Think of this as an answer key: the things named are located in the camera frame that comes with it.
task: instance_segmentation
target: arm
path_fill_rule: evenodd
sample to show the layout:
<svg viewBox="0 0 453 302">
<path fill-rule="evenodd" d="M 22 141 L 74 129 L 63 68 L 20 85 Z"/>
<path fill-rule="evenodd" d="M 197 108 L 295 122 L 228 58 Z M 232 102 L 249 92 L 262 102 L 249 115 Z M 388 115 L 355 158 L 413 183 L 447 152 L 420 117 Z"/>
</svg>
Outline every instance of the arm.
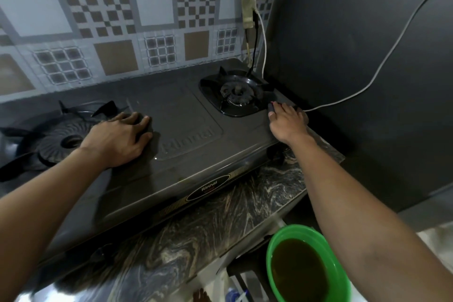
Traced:
<svg viewBox="0 0 453 302">
<path fill-rule="evenodd" d="M 106 168 L 138 157 L 151 139 L 135 136 L 149 122 L 121 113 L 95 125 L 66 159 L 0 199 L 0 301 L 12 301 L 37 265 L 60 224 Z"/>
<path fill-rule="evenodd" d="M 274 103 L 270 129 L 302 167 L 316 219 L 369 302 L 451 301 L 453 275 L 398 216 L 321 150 L 303 114 Z"/>
</svg>

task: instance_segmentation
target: marble countertop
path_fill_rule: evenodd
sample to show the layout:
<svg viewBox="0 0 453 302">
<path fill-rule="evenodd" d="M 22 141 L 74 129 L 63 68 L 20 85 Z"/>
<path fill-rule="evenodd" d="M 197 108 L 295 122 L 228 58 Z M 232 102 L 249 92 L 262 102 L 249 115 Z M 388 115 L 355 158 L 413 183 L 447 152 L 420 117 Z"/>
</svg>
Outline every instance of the marble countertop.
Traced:
<svg viewBox="0 0 453 302">
<path fill-rule="evenodd" d="M 337 162 L 344 156 L 311 132 Z M 305 191 L 291 151 L 157 228 L 120 245 L 113 265 L 88 264 L 17 301 L 159 301 Z"/>
</svg>

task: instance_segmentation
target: green bucket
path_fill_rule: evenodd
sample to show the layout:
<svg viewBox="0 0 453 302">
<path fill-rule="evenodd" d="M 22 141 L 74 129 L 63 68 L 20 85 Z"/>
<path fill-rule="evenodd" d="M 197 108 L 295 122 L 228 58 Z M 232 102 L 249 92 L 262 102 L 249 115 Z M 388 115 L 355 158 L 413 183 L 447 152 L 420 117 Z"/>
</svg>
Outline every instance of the green bucket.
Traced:
<svg viewBox="0 0 453 302">
<path fill-rule="evenodd" d="M 351 299 L 351 283 L 349 282 L 346 272 L 344 272 L 342 266 L 335 257 L 335 254 L 333 254 L 325 237 L 312 228 L 303 225 L 285 226 L 275 233 L 269 242 L 266 253 L 266 269 L 270 286 L 277 300 L 279 302 L 286 302 L 275 286 L 270 263 L 272 254 L 277 245 L 287 239 L 301 240 L 310 245 L 319 254 L 326 269 L 327 279 L 329 281 L 329 292 L 324 302 L 349 302 Z"/>
</svg>

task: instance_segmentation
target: person's right arm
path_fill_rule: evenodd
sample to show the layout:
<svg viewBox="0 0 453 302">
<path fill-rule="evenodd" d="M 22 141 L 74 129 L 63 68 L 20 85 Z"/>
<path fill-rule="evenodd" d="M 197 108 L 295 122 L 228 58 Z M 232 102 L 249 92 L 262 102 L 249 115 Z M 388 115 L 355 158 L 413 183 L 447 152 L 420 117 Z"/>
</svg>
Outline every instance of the person's right arm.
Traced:
<svg viewBox="0 0 453 302">
<path fill-rule="evenodd" d="M 296 155 L 319 226 L 365 299 L 453 301 L 453 274 L 420 238 L 318 147 L 302 113 L 274 108 L 270 129 Z"/>
</svg>

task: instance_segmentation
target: forearm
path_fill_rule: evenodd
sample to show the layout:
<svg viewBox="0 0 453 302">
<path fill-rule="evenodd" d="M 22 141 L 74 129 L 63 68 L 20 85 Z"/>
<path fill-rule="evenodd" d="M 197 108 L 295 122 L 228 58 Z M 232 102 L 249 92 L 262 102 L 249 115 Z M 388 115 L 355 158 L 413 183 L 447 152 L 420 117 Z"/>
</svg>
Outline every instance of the forearm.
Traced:
<svg viewBox="0 0 453 302">
<path fill-rule="evenodd" d="M 449 272 L 393 211 L 308 135 L 297 137 L 291 147 L 320 227 L 368 301 L 408 300 L 408 294 L 413 301 L 443 301 L 453 294 L 451 288 L 445 291 L 452 284 Z"/>
<path fill-rule="evenodd" d="M 14 299 L 66 215 L 103 168 L 96 153 L 77 149 L 0 199 L 0 301 Z"/>
</svg>

